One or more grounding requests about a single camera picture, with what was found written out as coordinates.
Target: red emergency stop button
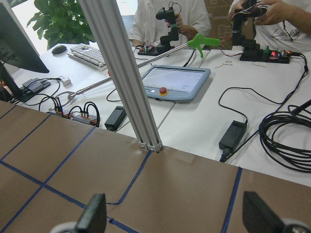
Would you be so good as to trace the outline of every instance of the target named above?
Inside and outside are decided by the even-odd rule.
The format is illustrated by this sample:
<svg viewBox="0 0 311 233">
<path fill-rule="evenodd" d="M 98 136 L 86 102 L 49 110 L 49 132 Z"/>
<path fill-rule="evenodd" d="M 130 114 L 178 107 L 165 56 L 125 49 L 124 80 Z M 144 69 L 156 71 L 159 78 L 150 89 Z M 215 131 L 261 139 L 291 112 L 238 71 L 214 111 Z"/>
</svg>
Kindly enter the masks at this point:
<svg viewBox="0 0 311 233">
<path fill-rule="evenodd" d="M 160 96 L 165 96 L 165 95 L 167 95 L 167 89 L 165 88 L 165 87 L 161 87 L 160 89 L 159 89 L 159 94 L 160 94 Z"/>
</svg>

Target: keyboard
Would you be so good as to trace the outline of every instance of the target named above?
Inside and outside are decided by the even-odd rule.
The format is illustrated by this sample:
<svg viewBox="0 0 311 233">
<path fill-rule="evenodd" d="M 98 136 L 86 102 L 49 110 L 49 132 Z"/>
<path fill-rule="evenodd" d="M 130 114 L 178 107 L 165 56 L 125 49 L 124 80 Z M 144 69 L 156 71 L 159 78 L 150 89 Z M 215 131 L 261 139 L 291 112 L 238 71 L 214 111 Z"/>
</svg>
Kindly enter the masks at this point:
<svg viewBox="0 0 311 233">
<path fill-rule="evenodd" d="M 106 69 L 106 63 L 99 49 L 90 45 L 79 44 L 67 52 L 70 58 L 99 70 Z"/>
</svg>

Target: brown cardboard surface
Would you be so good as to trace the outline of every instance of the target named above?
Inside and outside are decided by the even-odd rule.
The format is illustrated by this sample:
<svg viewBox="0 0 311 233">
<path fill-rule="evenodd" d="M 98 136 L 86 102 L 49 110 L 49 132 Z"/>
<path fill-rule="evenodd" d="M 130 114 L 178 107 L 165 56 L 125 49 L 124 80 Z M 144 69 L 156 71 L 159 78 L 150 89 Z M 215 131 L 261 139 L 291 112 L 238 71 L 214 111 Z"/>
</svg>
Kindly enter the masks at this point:
<svg viewBox="0 0 311 233">
<path fill-rule="evenodd" d="M 207 8 L 209 20 L 212 25 L 212 29 L 208 35 L 209 37 L 223 40 L 228 36 L 232 36 L 232 24 L 228 19 L 229 8 L 230 5 L 214 6 Z M 252 20 L 249 19 L 247 25 L 243 25 L 242 34 L 245 35 L 246 39 L 253 38 Z M 231 40 L 225 40 L 222 43 L 222 47 L 223 49 L 230 50 L 232 48 Z"/>
<path fill-rule="evenodd" d="M 20 106 L 15 107 L 6 114 L 0 120 L 0 158 L 37 127 L 47 116 L 45 113 Z"/>
<path fill-rule="evenodd" d="M 136 139 L 96 129 L 48 185 L 85 204 L 94 193 L 105 193 L 107 202 L 117 202 L 146 154 Z"/>
<path fill-rule="evenodd" d="M 0 165 L 0 230 L 38 188 L 39 185 Z"/>
<path fill-rule="evenodd" d="M 206 7 L 231 5 L 233 0 L 204 0 Z"/>
<path fill-rule="evenodd" d="M 243 169 L 228 233 L 247 233 L 242 221 L 244 191 L 254 191 L 280 217 L 303 221 L 311 226 L 311 188 Z"/>
<path fill-rule="evenodd" d="M 220 232 L 237 170 L 164 147 L 108 215 L 138 232 Z"/>
<path fill-rule="evenodd" d="M 5 233 L 49 233 L 58 224 L 76 222 L 82 212 L 81 207 L 42 189 Z"/>
<path fill-rule="evenodd" d="M 119 227 L 107 222 L 105 233 L 125 233 L 125 231 L 120 229 Z"/>
<path fill-rule="evenodd" d="M 24 121 L 19 127 L 27 124 L 28 121 Z M 92 126 L 89 125 L 50 116 L 4 161 L 40 181 L 45 181 L 91 129 Z"/>
<path fill-rule="evenodd" d="M 10 111 L 15 105 L 0 100 L 0 117 Z"/>
</svg>

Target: blue tape line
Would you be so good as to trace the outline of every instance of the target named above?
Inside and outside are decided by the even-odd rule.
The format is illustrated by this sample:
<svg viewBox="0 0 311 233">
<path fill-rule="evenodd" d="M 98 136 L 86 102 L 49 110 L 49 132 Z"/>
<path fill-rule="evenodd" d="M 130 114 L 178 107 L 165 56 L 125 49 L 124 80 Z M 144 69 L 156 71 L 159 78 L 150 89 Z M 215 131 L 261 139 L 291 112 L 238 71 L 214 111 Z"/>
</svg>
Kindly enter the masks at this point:
<svg viewBox="0 0 311 233">
<path fill-rule="evenodd" d="M 48 189 L 49 191 L 51 191 L 52 193 L 55 193 L 56 195 L 64 198 L 65 200 L 73 203 L 73 204 L 76 204 L 77 206 L 81 207 L 82 209 L 85 209 L 86 208 L 86 205 L 83 204 L 82 202 L 79 202 L 78 200 L 66 195 L 65 193 L 62 193 L 61 191 L 58 191 L 57 189 L 49 186 L 49 185 L 46 185 L 44 186 L 44 188 Z"/>
<path fill-rule="evenodd" d="M 124 231 L 126 231 L 126 232 L 128 232 L 128 233 L 139 233 L 139 232 L 133 230 L 132 228 L 129 228 L 128 226 L 125 226 L 124 224 L 122 224 L 122 223 L 116 221 L 116 220 L 113 219 L 113 218 L 110 218 L 110 217 L 108 217 L 108 216 L 107 216 L 107 218 L 109 219 L 109 222 L 110 222 L 111 224 L 113 224 L 113 225 L 115 225 L 115 226 L 121 228 L 122 230 L 124 230 Z"/>
<path fill-rule="evenodd" d="M 15 150 L 16 147 L 18 147 L 27 137 L 29 137 L 37 128 L 39 128 L 51 115 L 49 114 L 40 124 L 38 124 L 33 130 L 30 131 L 29 134 L 27 134 L 23 139 L 21 139 L 20 142 L 18 142 L 12 149 L 10 149 L 9 152 L 7 152 L 1 159 L 5 159 L 13 150 Z"/>
<path fill-rule="evenodd" d="M 27 173 L 25 173 L 25 172 L 19 170 L 19 169 L 16 168 L 16 167 L 13 167 L 13 166 L 7 164 L 7 163 L 4 162 L 4 161 L 0 161 L 0 164 L 2 164 L 3 166 L 7 167 L 8 169 L 10 169 L 10 170 L 12 170 L 12 171 L 18 173 L 19 175 L 25 177 L 26 179 L 28 179 L 28 180 L 30 180 L 30 181 L 32 181 L 32 182 L 34 182 L 34 183 L 36 183 L 36 184 L 38 184 L 38 185 L 40 185 L 40 186 L 43 185 L 43 182 L 41 182 L 40 180 L 37 180 L 36 178 L 32 177 L 31 175 L 28 175 Z M 70 202 L 72 202 L 72 203 L 78 205 L 79 207 L 81 207 L 81 208 L 83 208 L 83 209 L 86 208 L 86 205 L 85 205 L 85 204 L 83 204 L 83 203 L 79 202 L 78 200 L 76 200 L 76 199 L 74 199 L 74 198 L 72 198 L 72 197 L 70 197 L 70 196 L 68 196 L 68 195 L 66 195 L 66 194 L 64 194 L 64 193 L 62 193 L 62 192 L 60 192 L 60 191 L 58 191 L 57 189 L 55 189 L 55 188 L 53 188 L 53 187 L 51 187 L 51 186 L 49 186 L 49 185 L 45 185 L 44 188 L 48 189 L 49 191 L 51 191 L 52 193 L 55 193 L 56 195 L 58 195 L 58 196 L 60 196 L 60 197 L 66 199 L 67 201 L 70 201 Z"/>
<path fill-rule="evenodd" d="M 28 175 L 27 173 L 25 173 L 25 172 L 23 172 L 23 171 L 17 169 L 16 167 L 13 167 L 12 165 L 7 164 L 7 163 L 4 162 L 4 161 L 0 161 L 0 164 L 2 164 L 3 166 L 7 167 L 8 169 L 10 169 L 10 170 L 12 170 L 12 171 L 18 173 L 19 175 L 21 175 L 21 176 L 27 178 L 28 180 L 31 180 L 32 182 L 34 182 L 34 183 L 36 183 L 36 184 L 38 184 L 38 185 L 42 185 L 42 184 L 43 184 L 42 181 L 37 180 L 36 178 L 34 178 L 34 177 Z"/>
<path fill-rule="evenodd" d="M 231 197 L 230 197 L 230 201 L 229 201 L 229 205 L 228 205 L 228 208 L 227 208 L 227 213 L 225 215 L 225 220 L 224 220 L 224 224 L 223 224 L 223 228 L 222 228 L 221 233 L 226 233 L 227 230 L 228 230 L 228 226 L 229 226 L 229 222 L 230 222 L 230 218 L 231 218 L 231 214 L 232 214 L 232 210 L 233 210 L 233 205 L 234 205 L 235 197 L 237 195 L 237 191 L 238 191 L 239 184 L 240 184 L 242 170 L 243 169 L 241 167 L 238 168 L 238 172 L 237 172 L 237 175 L 235 177 L 235 181 L 234 181 L 234 185 L 233 185 L 233 189 L 232 189 L 232 193 L 231 193 Z"/>
<path fill-rule="evenodd" d="M 126 195 L 128 194 L 128 192 L 130 191 L 132 185 L 134 184 L 135 180 L 137 179 L 137 177 L 140 175 L 141 171 L 143 170 L 143 168 L 145 167 L 145 164 L 147 162 L 147 159 L 149 158 L 149 155 L 151 154 L 151 150 L 148 151 L 148 153 L 146 154 L 144 160 L 142 161 L 138 171 L 136 172 L 135 176 L 133 177 L 132 181 L 130 182 L 130 184 L 128 185 L 127 189 L 125 190 L 125 192 L 123 193 L 122 197 L 120 198 L 120 200 L 118 202 L 115 203 L 110 203 L 107 202 L 106 204 L 108 205 L 119 205 L 120 203 L 122 203 L 126 197 Z"/>
<path fill-rule="evenodd" d="M 16 108 L 17 105 L 15 105 L 13 108 L 11 108 L 6 114 L 4 114 L 3 116 L 0 117 L 0 120 L 5 117 L 7 114 L 9 114 L 10 111 L 12 111 L 13 109 Z"/>
<path fill-rule="evenodd" d="M 26 201 L 26 203 L 19 209 L 19 211 L 10 219 L 10 221 L 2 228 L 0 233 L 4 233 L 4 231 L 12 224 L 12 222 L 19 216 L 19 214 L 26 208 L 26 206 L 35 198 L 35 196 L 41 191 L 42 188 L 50 181 L 53 175 L 62 167 L 62 165 L 70 158 L 70 156 L 78 149 L 78 147 L 90 136 L 90 134 L 95 130 L 96 127 L 92 127 L 92 129 L 87 133 L 86 136 L 82 138 L 82 140 L 78 143 L 78 145 L 66 156 L 66 158 L 62 161 L 62 163 L 52 172 L 52 174 L 45 180 L 45 182 L 31 195 L 31 197 Z"/>
</svg>

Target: green trigger grip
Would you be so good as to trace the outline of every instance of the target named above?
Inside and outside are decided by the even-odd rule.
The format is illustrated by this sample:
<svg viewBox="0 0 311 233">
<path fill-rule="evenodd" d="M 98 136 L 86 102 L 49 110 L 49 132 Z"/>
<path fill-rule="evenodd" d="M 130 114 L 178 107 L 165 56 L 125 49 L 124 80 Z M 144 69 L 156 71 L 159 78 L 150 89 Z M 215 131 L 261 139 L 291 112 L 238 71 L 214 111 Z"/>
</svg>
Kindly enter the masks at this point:
<svg viewBox="0 0 311 233">
<path fill-rule="evenodd" d="M 203 58 L 201 45 L 219 46 L 220 42 L 220 39 L 204 37 L 198 33 L 192 40 L 188 41 L 187 44 L 189 47 L 198 49 L 200 51 L 201 58 Z"/>
</svg>

